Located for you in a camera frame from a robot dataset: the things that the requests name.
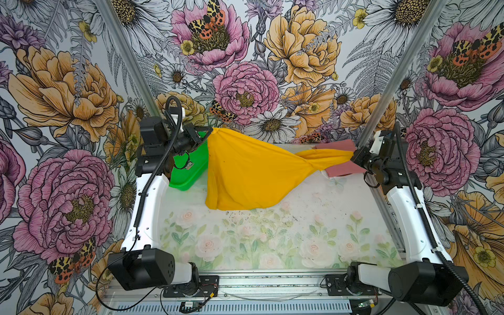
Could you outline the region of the yellow t shirt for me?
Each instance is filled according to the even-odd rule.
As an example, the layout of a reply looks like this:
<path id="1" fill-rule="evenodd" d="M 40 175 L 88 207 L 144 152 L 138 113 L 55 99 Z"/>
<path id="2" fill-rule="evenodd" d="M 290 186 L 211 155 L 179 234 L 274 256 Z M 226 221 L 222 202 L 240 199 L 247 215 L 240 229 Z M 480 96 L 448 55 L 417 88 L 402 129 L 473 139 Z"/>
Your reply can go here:
<path id="1" fill-rule="evenodd" d="M 212 210 L 265 209 L 280 203 L 317 171 L 339 162 L 339 153 L 305 150 L 293 154 L 230 129 L 207 139 L 206 206 Z"/>

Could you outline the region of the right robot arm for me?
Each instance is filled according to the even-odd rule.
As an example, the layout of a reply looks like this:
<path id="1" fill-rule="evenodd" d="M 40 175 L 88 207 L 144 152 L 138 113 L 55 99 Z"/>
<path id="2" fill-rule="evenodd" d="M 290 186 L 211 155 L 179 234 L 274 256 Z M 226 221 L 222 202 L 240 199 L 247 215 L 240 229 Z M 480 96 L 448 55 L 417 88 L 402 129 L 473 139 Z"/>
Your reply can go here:
<path id="1" fill-rule="evenodd" d="M 407 142 L 398 131 L 380 131 L 373 144 L 358 149 L 353 163 L 373 175 L 390 203 L 406 251 L 406 262 L 395 268 L 353 262 L 346 285 L 371 286 L 398 301 L 448 306 L 467 285 L 465 268 L 455 266 L 436 234 L 422 184 L 406 163 Z"/>

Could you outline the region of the green plastic basket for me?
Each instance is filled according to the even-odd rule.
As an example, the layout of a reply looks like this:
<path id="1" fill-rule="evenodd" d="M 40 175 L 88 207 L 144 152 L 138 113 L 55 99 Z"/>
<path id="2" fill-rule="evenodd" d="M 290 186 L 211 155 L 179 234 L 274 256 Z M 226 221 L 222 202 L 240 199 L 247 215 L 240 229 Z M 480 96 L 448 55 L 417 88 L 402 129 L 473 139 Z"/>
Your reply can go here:
<path id="1" fill-rule="evenodd" d="M 207 141 L 189 154 L 174 156 L 175 166 L 171 173 L 169 186 L 180 191 L 186 191 L 202 176 L 208 168 L 209 153 Z"/>

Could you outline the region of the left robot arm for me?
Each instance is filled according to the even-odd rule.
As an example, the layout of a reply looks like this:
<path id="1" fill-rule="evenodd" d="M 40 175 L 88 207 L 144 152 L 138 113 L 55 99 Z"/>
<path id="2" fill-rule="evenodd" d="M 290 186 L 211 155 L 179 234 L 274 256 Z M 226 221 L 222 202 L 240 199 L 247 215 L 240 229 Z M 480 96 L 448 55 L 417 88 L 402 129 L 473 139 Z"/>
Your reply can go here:
<path id="1" fill-rule="evenodd" d="M 198 292 L 201 281 L 196 265 L 179 263 L 160 248 L 158 219 L 165 206 L 174 156 L 190 154 L 206 142 L 211 127 L 167 122 L 159 117 L 140 122 L 143 144 L 137 150 L 134 212 L 119 252 L 111 254 L 108 270 L 126 291 L 173 287 L 185 295 Z"/>

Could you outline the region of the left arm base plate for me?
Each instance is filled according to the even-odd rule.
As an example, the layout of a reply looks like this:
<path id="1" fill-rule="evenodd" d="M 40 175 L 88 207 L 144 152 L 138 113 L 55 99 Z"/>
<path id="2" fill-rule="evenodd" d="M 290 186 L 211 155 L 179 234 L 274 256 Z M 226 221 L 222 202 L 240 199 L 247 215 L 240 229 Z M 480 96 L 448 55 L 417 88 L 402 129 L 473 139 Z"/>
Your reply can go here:
<path id="1" fill-rule="evenodd" d="M 220 277 L 218 275 L 200 276 L 198 283 L 186 283 L 165 287 L 164 298 L 208 298 L 211 294 L 218 296 Z"/>

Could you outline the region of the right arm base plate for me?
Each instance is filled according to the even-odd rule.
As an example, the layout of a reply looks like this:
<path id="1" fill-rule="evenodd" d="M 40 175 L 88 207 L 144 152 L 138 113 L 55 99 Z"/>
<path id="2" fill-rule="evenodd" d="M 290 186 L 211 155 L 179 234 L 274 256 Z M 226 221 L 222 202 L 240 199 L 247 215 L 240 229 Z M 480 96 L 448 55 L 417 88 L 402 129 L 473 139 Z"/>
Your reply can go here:
<path id="1" fill-rule="evenodd" d="M 327 274 L 321 287 L 325 288 L 329 296 L 375 296 L 377 289 L 365 284 L 348 285 L 346 274 Z"/>

